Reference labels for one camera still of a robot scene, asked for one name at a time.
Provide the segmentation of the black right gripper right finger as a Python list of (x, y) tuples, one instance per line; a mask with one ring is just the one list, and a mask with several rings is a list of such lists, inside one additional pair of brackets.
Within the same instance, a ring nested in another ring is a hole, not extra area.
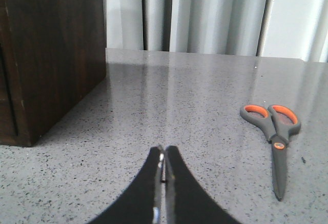
[(201, 187), (176, 146), (166, 148), (165, 161), (167, 223), (239, 223)]

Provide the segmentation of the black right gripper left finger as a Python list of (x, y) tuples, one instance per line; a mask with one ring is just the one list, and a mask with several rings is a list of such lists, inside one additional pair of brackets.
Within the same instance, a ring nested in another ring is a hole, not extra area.
[(152, 147), (129, 186), (90, 223), (160, 223), (164, 150)]

